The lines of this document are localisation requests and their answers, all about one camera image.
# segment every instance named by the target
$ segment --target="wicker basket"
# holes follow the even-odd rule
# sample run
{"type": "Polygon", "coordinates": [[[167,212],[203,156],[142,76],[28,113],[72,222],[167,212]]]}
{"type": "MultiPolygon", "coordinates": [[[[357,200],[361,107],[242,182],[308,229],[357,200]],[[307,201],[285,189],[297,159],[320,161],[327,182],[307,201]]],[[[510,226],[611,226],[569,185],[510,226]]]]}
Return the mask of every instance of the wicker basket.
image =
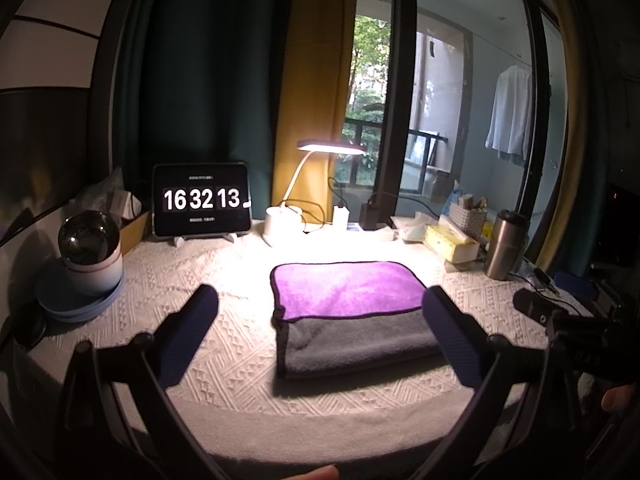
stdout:
{"type": "Polygon", "coordinates": [[[449,218],[465,234],[479,240],[486,219],[486,211],[464,209],[458,204],[452,203],[449,218]]]}

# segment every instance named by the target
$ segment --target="black bowl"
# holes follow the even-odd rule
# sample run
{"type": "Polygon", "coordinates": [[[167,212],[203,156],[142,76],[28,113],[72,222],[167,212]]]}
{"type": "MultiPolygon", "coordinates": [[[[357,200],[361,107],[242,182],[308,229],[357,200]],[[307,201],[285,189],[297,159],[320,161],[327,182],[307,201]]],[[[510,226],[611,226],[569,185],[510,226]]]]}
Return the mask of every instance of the black bowl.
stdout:
{"type": "Polygon", "coordinates": [[[115,220],[101,211],[82,211],[65,220],[58,231],[63,263],[98,264],[113,254],[120,243],[115,220]]]}

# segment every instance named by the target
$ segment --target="hanging shirt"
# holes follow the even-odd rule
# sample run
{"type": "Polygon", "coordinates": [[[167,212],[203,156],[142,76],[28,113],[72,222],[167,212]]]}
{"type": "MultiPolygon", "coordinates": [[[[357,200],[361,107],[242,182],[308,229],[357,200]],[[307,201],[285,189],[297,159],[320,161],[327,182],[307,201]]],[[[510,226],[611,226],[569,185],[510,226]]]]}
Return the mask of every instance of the hanging shirt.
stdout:
{"type": "Polygon", "coordinates": [[[498,76],[494,113],[484,145],[518,165],[523,165],[529,154],[531,97],[531,74],[526,70],[510,66],[498,76]]]}

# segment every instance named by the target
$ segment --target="finger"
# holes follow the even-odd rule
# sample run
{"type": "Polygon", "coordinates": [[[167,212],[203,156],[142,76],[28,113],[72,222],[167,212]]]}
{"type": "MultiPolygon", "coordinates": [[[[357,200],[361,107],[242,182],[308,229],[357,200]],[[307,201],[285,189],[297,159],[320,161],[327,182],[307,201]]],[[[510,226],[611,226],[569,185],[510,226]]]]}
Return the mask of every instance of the finger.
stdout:
{"type": "Polygon", "coordinates": [[[600,405],[607,413],[619,413],[626,408],[634,388],[631,384],[607,390],[602,396],[600,405]]]}
{"type": "Polygon", "coordinates": [[[284,480],[340,480],[340,473],[335,465],[327,465],[320,469],[315,469],[311,473],[292,476],[284,480]]]}

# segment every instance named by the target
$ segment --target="blue plate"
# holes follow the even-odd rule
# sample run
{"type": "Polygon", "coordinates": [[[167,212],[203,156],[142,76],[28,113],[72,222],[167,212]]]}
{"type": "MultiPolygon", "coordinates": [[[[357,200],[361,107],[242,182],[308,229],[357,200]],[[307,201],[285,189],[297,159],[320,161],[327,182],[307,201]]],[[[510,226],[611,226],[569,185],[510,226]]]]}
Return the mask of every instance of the blue plate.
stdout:
{"type": "Polygon", "coordinates": [[[47,317],[68,322],[89,321],[103,313],[116,300],[124,286],[124,273],[118,285],[104,296],[95,298],[75,291],[66,277],[65,266],[58,258],[49,262],[38,277],[36,298],[47,317]]]}

